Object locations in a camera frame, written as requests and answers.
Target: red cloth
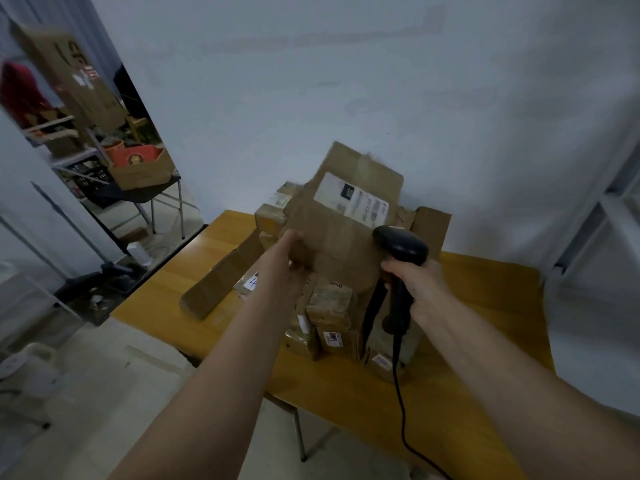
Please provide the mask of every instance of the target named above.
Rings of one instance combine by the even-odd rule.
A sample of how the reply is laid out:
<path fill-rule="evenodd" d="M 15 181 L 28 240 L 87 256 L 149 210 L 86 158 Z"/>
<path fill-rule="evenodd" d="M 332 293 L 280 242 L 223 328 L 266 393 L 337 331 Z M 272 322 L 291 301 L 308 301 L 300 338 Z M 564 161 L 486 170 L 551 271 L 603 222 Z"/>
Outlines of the red cloth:
<path fill-rule="evenodd" d="M 25 117 L 26 114 L 37 116 L 41 111 L 53 109 L 38 89 L 36 78 L 29 68 L 16 62 L 5 62 L 2 67 L 0 104 L 20 128 L 33 126 Z"/>

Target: person's right arm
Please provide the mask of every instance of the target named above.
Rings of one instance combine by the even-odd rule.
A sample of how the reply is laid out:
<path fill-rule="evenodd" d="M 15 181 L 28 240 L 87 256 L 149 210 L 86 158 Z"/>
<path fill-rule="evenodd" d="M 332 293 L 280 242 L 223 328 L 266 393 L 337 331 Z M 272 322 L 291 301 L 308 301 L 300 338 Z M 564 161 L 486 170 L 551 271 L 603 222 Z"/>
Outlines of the person's right arm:
<path fill-rule="evenodd" d="M 440 265 L 385 261 L 412 318 L 532 479 L 638 479 L 640 433 L 520 350 L 451 293 Z"/>

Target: black cord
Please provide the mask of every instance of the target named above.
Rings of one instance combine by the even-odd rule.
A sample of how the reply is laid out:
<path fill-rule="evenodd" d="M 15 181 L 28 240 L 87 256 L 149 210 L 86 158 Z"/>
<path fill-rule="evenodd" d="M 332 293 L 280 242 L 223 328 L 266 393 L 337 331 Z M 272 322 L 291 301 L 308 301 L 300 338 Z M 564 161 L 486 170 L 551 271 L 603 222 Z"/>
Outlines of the black cord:
<path fill-rule="evenodd" d="M 437 466 L 437 464 L 434 461 L 428 459 L 425 455 L 420 453 L 418 450 L 412 448 L 412 446 L 406 442 L 406 438 L 404 437 L 404 427 L 406 425 L 406 411 L 404 410 L 404 402 L 402 400 L 402 394 L 400 393 L 400 384 L 398 384 L 398 376 L 396 372 L 396 366 L 400 357 L 401 345 L 402 345 L 402 336 L 395 335 L 394 336 L 394 354 L 392 357 L 392 370 L 394 374 L 394 384 L 396 385 L 396 394 L 398 396 L 398 403 L 400 403 L 400 411 L 402 411 L 402 430 L 401 430 L 402 443 L 404 444 L 404 447 L 407 448 L 407 450 L 409 450 L 411 453 L 416 455 L 421 460 L 430 464 L 433 468 L 439 471 L 439 473 L 441 473 L 441 475 L 443 475 L 444 478 L 446 478 L 447 480 L 453 480 L 453 478 L 447 475 L 447 473 L 442 468 Z"/>

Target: wooden tabletop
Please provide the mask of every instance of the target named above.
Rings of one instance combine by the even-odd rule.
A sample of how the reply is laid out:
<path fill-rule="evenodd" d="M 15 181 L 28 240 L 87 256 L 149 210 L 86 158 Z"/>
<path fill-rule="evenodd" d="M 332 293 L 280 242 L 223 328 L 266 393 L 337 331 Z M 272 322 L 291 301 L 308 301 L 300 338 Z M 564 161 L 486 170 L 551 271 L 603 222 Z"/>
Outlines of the wooden tabletop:
<path fill-rule="evenodd" d="M 231 292 L 206 320 L 196 322 L 180 311 L 178 300 L 254 228 L 251 214 L 224 212 L 117 307 L 113 316 L 203 358 L 241 302 Z M 445 278 L 460 299 L 553 370 L 536 270 L 446 252 L 441 259 Z M 335 355 L 311 362 L 283 348 L 268 392 L 422 466 L 401 442 L 394 386 L 357 362 Z M 407 441 L 453 478 L 524 478 L 480 406 L 426 338 L 407 368 L 402 393 Z"/>

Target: gray curtain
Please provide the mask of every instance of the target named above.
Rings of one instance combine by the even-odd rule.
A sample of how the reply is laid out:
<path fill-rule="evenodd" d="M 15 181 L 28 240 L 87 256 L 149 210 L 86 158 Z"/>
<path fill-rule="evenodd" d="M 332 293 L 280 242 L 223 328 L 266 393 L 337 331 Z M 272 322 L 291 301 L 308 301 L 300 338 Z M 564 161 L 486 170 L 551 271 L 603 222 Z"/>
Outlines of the gray curtain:
<path fill-rule="evenodd" d="M 89 56 L 94 69 L 118 94 L 113 76 L 120 67 L 120 57 L 91 0 L 0 0 L 0 6 L 21 25 L 55 27 L 71 33 Z"/>

